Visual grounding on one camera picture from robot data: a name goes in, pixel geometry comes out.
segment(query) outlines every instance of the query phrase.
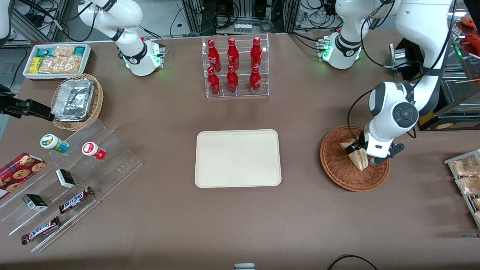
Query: table surface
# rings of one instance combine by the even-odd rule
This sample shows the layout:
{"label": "table surface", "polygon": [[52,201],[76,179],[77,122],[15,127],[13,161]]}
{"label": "table surface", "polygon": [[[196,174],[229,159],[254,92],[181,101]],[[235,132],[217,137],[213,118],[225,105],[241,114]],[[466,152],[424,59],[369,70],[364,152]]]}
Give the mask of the table surface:
{"label": "table surface", "polygon": [[[136,77],[114,43],[91,43],[90,73],[105,97],[100,118],[144,164],[59,239],[30,253],[0,224],[7,269],[326,269],[355,254],[379,269],[478,269],[475,223],[443,160],[478,149],[478,131],[404,135],[387,181],[366,193],[334,184],[319,162],[322,138],[346,124],[347,110],[382,81],[398,80],[364,55],[348,70],[318,62],[288,35],[270,38],[270,97],[207,100],[201,38],[175,39],[165,68]],[[365,46],[387,61],[396,31],[371,31]],[[49,104],[58,82],[25,79],[20,98]],[[366,98],[351,122],[370,119]],[[275,187],[195,186],[201,131],[274,129],[282,183]],[[20,152],[46,155],[38,140],[70,132],[35,117],[10,118],[0,164]],[[346,259],[334,269],[369,269]]]}

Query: coca-cola bottle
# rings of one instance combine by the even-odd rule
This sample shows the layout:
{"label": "coca-cola bottle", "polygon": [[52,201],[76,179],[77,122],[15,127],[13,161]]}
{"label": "coca-cola bottle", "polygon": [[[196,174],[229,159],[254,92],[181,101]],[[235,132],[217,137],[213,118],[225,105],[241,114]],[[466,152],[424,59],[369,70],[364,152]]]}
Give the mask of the coca-cola bottle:
{"label": "coca-cola bottle", "polygon": [[228,90],[230,93],[235,94],[239,88],[239,77],[235,72],[235,67],[233,65],[228,66]]}
{"label": "coca-cola bottle", "polygon": [[220,54],[218,50],[215,48],[215,42],[211,39],[207,42],[208,44],[208,61],[210,62],[210,66],[212,66],[216,72],[220,72],[222,70],[222,65],[220,64]]}
{"label": "coca-cola bottle", "polygon": [[254,37],[253,38],[253,46],[252,50],[250,51],[251,62],[250,65],[252,68],[255,65],[260,66],[262,63],[262,48],[260,47],[260,38]]}
{"label": "coca-cola bottle", "polygon": [[235,39],[232,37],[228,39],[227,57],[228,64],[233,65],[233,68],[238,70],[240,68],[239,49],[237,49],[237,46],[235,45]]}
{"label": "coca-cola bottle", "polygon": [[258,73],[258,65],[253,66],[252,74],[250,74],[250,93],[256,95],[260,92],[260,80],[262,77]]}
{"label": "coca-cola bottle", "polygon": [[208,67],[208,84],[210,85],[210,92],[212,95],[218,96],[220,95],[220,80],[218,76],[215,74],[215,70],[213,67]]}

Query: acrylic display rack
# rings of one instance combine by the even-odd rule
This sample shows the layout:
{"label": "acrylic display rack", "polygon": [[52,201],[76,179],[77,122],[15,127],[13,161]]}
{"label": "acrylic display rack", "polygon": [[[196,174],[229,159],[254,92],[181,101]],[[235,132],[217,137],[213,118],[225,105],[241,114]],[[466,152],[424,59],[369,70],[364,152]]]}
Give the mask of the acrylic display rack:
{"label": "acrylic display rack", "polygon": [[[455,183],[456,183],[457,185],[458,185],[458,180],[461,178],[461,176],[459,176],[459,175],[455,172],[455,170],[454,170],[454,168],[453,168],[453,166],[452,166],[452,162],[453,162],[453,161],[456,161],[456,160],[462,160],[462,159],[467,158],[467,157],[470,157],[470,156],[474,156],[475,159],[477,160],[477,162],[480,164],[480,156],[479,156],[479,154],[480,154],[480,149],[444,161],[444,163],[447,164],[448,167],[450,168],[450,171],[452,171],[453,177],[455,178]],[[476,199],[476,198],[478,198],[478,197],[480,197],[480,195],[465,195],[465,194],[462,193],[462,196],[463,196],[463,198],[465,199],[465,201],[467,202],[468,209],[470,210],[470,213],[471,213],[472,216],[473,216],[473,213],[475,213],[476,211],[480,210],[480,209],[477,209],[477,207],[475,207],[475,204],[473,204],[473,200]],[[480,229],[480,222],[475,218],[475,216],[473,216],[473,219],[475,220],[475,223],[477,224],[477,227]]]}
{"label": "acrylic display rack", "polygon": [[[262,63],[260,65],[259,74],[262,79],[260,81],[260,92],[256,95],[250,93],[250,74],[252,74],[252,67],[250,65],[250,51],[253,45],[253,38],[260,37],[260,47],[262,47]],[[235,43],[239,50],[240,56],[240,69],[237,70],[239,78],[239,89],[236,94],[232,94],[228,90],[227,74],[228,74],[228,39],[227,36],[208,37],[202,40],[202,58],[204,63],[204,77],[205,77],[205,91],[207,98],[256,98],[267,97],[270,94],[269,88],[269,45],[268,35],[239,35],[235,36]],[[222,70],[217,74],[220,79],[220,95],[214,96],[210,91],[208,84],[208,72],[207,69],[210,66],[208,61],[208,46],[207,41],[213,39],[215,41],[215,47],[220,54],[220,63]]]}
{"label": "acrylic display rack", "polygon": [[[72,134],[67,141],[67,152],[60,154],[51,151],[44,158],[47,166],[38,172],[39,177],[27,180],[14,192],[0,200],[0,218],[6,233],[18,239],[21,245],[22,235],[28,234],[51,221],[55,216],[60,219],[61,227],[53,228],[26,245],[26,248],[41,251],[64,233],[93,207],[97,206],[115,187],[125,180],[142,164],[115,136],[113,130],[96,120]],[[105,149],[107,156],[103,160],[82,153],[84,143],[92,141]],[[60,185],[56,170],[70,170],[76,187],[66,188]],[[60,215],[59,206],[81,193],[90,186],[94,194],[76,207]],[[30,210],[23,202],[25,194],[37,194],[47,203],[45,211]]]}

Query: round wicker basket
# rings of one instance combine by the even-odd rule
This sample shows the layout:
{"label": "round wicker basket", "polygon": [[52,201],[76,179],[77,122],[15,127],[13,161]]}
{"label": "round wicker basket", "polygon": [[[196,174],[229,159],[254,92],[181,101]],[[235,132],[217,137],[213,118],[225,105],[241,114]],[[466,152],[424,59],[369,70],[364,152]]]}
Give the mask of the round wicker basket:
{"label": "round wicker basket", "polygon": [[[362,131],[352,126],[355,135]],[[320,162],[325,172],[337,185],[351,191],[369,191],[380,186],[390,171],[390,160],[380,165],[369,165],[362,172],[350,160],[340,142],[352,138],[347,126],[330,131],[320,146]]]}
{"label": "round wicker basket", "polygon": [[[68,78],[67,80],[80,80],[80,79],[89,79],[95,83],[94,95],[92,97],[92,106],[90,108],[90,115],[88,119],[84,122],[60,122],[57,120],[53,120],[53,124],[58,128],[67,129],[70,131],[77,131],[81,127],[95,122],[95,120],[97,120],[98,118],[98,115],[100,114],[100,111],[102,110],[103,90],[100,83],[97,81],[95,77],[89,74],[77,75],[77,76]],[[53,105],[55,104],[55,100],[57,99],[59,89],[60,89],[60,86],[57,87],[57,90],[53,94],[53,99],[50,102],[51,108],[53,108]]]}

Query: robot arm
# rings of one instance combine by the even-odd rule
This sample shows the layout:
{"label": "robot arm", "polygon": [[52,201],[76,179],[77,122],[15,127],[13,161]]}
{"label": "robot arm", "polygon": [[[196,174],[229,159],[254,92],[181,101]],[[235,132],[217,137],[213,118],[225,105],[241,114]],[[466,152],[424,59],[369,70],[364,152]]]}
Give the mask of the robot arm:
{"label": "robot arm", "polygon": [[446,51],[443,46],[448,36],[447,12],[451,2],[403,0],[398,7],[397,29],[424,51],[426,74],[415,87],[405,82],[383,82],[370,94],[373,120],[365,126],[363,135],[367,154],[380,158],[377,160],[390,156],[394,138],[410,130],[419,116],[437,105],[440,68]]}
{"label": "robot arm", "polygon": [[[162,66],[160,46],[150,40],[142,40],[134,27],[143,20],[142,9],[132,0],[94,0],[80,14],[82,21],[113,40],[123,54],[127,67],[137,76],[146,76]],[[83,10],[88,0],[80,2]]]}
{"label": "robot arm", "polygon": [[330,46],[324,48],[327,53],[323,55],[323,61],[338,69],[351,67],[360,53],[360,39],[365,38],[368,32],[368,27],[362,29],[365,19],[370,18],[373,11],[372,18],[375,19],[395,15],[400,2],[401,0],[337,0],[335,10],[343,20],[343,27],[340,33],[324,37],[324,40],[330,41]]}

